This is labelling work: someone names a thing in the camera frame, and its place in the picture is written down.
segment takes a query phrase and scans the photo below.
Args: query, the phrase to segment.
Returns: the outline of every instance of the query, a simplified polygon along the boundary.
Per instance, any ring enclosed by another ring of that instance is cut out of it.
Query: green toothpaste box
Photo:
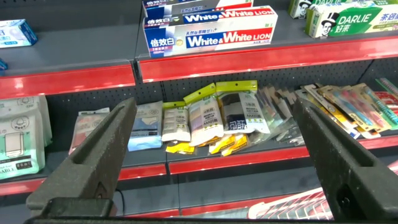
[[[328,37],[398,30],[398,0],[311,5],[305,33]]]
[[[293,19],[305,19],[307,9],[312,5],[334,4],[341,2],[353,2],[357,0],[291,0],[287,12]]]

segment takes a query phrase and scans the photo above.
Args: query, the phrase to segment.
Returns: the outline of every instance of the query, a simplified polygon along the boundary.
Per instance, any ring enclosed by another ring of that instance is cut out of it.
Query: toothpaste box
[[[0,21],[0,48],[30,46],[37,37],[25,19]]]
[[[147,17],[252,7],[253,0],[144,0]]]
[[[312,5],[353,2],[356,0],[291,0],[287,12],[293,19],[305,19],[307,9]]]
[[[145,18],[151,57],[269,44],[278,15],[270,6]]]
[[[305,33],[328,37],[398,30],[398,0],[315,6],[307,11]]]

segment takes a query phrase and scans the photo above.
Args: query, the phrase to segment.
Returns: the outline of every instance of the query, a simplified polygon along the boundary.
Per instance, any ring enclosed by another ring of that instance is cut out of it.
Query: mint green package
[[[336,37],[398,30],[398,0],[311,5],[305,33]]]
[[[39,109],[43,121],[44,146],[48,146],[51,143],[52,132],[49,109],[45,96],[31,96],[9,100],[0,100],[0,108],[8,108],[14,106],[19,107],[18,113],[34,110],[36,108]]]
[[[0,180],[35,174],[45,165],[40,111],[20,108],[0,108]]]

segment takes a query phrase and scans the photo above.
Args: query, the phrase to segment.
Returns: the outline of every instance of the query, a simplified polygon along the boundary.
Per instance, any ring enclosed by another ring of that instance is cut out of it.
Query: black cable
[[[120,197],[122,198],[122,205],[123,205],[122,216],[124,216],[126,214],[126,204],[124,202],[124,195],[123,195],[122,191],[119,190],[119,189],[116,189],[115,191],[119,192],[120,193]]]

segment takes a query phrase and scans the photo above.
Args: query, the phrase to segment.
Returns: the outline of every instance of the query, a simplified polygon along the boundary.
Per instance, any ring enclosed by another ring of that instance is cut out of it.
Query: red shelf edge
[[[203,213],[210,213],[210,212],[220,212],[220,211],[225,211],[225,210],[231,210],[231,209],[238,209],[238,208],[246,208],[253,206],[257,203],[269,203],[269,202],[274,202],[276,200],[280,200],[289,196],[292,196],[295,194],[290,194],[290,195],[280,195],[280,196],[273,196],[273,197],[266,197],[266,198],[257,198],[257,199],[251,199],[251,200],[243,200],[243,201],[238,201],[238,202],[228,202],[228,203],[220,203],[220,204],[214,204],[214,205],[205,205],[205,206],[199,206],[199,207],[192,207],[192,208],[183,208],[182,209],[182,215],[183,216],[188,216],[188,215],[199,215]]]
[[[125,215],[125,218],[168,218],[168,217],[179,217],[180,211],[178,209],[171,209],[160,212],[149,212],[135,215]]]
[[[130,64],[5,76],[0,77],[0,99],[101,90],[135,84]]]
[[[397,57],[397,49],[398,37],[393,36],[149,59],[139,61],[139,66],[147,83]]]
[[[388,136],[377,139],[361,139],[359,140],[359,143],[369,150],[398,146],[398,136]],[[187,172],[196,172],[209,169],[220,169],[225,167],[260,164],[288,159],[299,159],[308,156],[309,154],[307,148],[305,146],[300,146],[288,149],[275,149],[265,152],[238,154],[228,157],[214,157],[192,161],[169,162],[169,170],[171,174],[183,174]]]
[[[120,171],[119,180],[136,179],[141,177],[153,177],[157,175],[165,175],[165,164],[157,164],[142,167],[123,168]],[[45,178],[24,180],[18,182],[10,182],[0,184],[0,196],[23,194],[35,191]]]

